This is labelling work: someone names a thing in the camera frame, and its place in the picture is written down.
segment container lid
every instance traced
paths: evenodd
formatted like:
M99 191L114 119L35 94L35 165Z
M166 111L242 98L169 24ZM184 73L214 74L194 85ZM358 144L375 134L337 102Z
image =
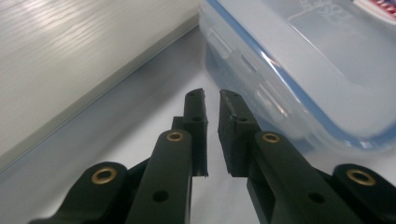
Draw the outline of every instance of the container lid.
M396 27L350 1L208 0L335 138L396 136Z

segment brass insert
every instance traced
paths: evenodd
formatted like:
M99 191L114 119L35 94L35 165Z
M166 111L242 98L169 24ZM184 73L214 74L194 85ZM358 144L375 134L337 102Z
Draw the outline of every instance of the brass insert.
M274 133L265 133L265 134L262 136L262 139L263 139L264 141L266 141L266 142L269 142L269 143L277 143L277 142L280 141L279 136L277 136L277 135L274 134Z
M172 132L166 135L166 138L171 142L178 142L183 139L183 134L179 132Z
M371 175L361 170L348 170L346 171L346 175L351 180L364 186L374 186L376 184L375 179Z
M112 167L103 167L96 171L91 178L93 184L102 185L116 178L117 170Z

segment blue container rim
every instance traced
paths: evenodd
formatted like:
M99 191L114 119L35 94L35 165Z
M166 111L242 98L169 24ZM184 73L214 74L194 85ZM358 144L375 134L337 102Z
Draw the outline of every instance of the blue container rim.
M370 137L358 137L346 133L323 112L323 110L309 97L309 95L294 81L279 63L276 62L265 48L260 45L249 32L218 2L218 0L206 0L219 15L233 28L233 30L247 43L247 45L270 65L277 76L291 89L292 93L300 100L303 106L315 117L322 127L332 137L343 142L347 146L356 147L363 151L373 151L388 145L396 137L396 124L391 125L384 132Z

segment white surface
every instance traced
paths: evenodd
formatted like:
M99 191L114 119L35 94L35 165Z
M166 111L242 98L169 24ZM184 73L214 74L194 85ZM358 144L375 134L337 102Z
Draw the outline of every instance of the white surface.
M0 174L0 220L22 224L52 215L82 172L100 161L128 168L150 156L158 135L183 114L184 95L204 88L208 124L209 177L195 177L192 224L259 223L245 178L227 174L217 128L219 90L201 66L197 29L149 61ZM396 183L396 155L351 161L310 152L306 157L325 172L356 162Z
M197 24L200 0L0 2L0 170Z

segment plastic food container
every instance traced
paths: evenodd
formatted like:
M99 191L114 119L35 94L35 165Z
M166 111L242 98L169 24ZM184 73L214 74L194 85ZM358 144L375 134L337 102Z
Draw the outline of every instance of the plastic food container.
M206 0L200 27L219 68L209 74L291 140L351 155L393 149L396 26L378 2Z

